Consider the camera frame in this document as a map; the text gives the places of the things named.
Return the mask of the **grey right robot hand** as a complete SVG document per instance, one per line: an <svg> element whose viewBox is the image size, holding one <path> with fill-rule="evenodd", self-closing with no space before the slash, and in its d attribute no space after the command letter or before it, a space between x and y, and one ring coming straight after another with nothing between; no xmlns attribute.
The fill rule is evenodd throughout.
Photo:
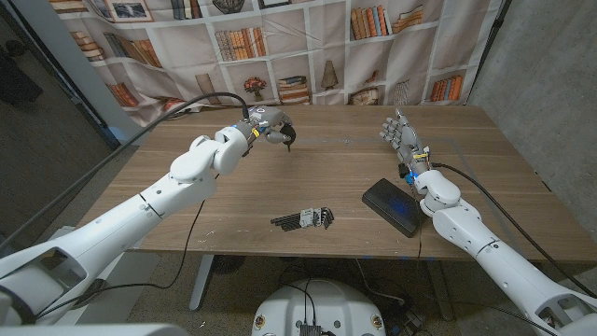
<svg viewBox="0 0 597 336"><path fill-rule="evenodd" d="M401 108L396 109L394 118L386 119L380 136L396 151L399 161L406 166L409 175L417 178L430 170L429 147L423 145Z"/></svg>

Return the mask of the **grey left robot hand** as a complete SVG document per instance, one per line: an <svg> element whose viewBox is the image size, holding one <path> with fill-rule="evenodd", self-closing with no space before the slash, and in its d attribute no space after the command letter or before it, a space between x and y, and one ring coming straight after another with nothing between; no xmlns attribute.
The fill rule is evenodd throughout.
<svg viewBox="0 0 597 336"><path fill-rule="evenodd" d="M297 134L292 119L275 106L253 106L248 109L249 122L272 144L282 143L290 147Z"/></svg>

